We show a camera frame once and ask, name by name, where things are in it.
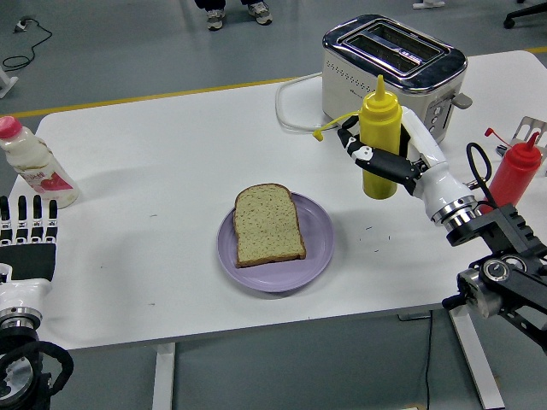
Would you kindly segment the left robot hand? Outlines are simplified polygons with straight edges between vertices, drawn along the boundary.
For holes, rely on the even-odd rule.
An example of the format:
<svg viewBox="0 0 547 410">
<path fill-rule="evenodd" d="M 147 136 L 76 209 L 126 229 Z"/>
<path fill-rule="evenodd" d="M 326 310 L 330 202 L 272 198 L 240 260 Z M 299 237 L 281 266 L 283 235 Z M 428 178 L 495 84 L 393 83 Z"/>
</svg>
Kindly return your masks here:
<svg viewBox="0 0 547 410">
<path fill-rule="evenodd" d="M 56 268 L 57 202 L 1 197 L 1 309 L 41 310 Z"/>
</svg>

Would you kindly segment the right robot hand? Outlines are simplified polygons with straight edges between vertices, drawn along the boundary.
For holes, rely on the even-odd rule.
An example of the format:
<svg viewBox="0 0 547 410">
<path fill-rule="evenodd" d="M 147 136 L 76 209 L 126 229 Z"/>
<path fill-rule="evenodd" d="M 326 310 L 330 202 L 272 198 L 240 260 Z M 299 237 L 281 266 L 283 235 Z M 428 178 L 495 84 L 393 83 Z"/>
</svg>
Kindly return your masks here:
<svg viewBox="0 0 547 410">
<path fill-rule="evenodd" d="M 424 202 L 427 217 L 436 225 L 471 214 L 476 200 L 471 190 L 457 180 L 437 142 L 409 108 L 403 108 L 401 132 L 409 140 L 406 155 L 396 155 L 359 141 L 350 132 L 355 120 L 338 129 L 338 138 L 354 163 L 361 169 L 393 183 Z"/>
</svg>

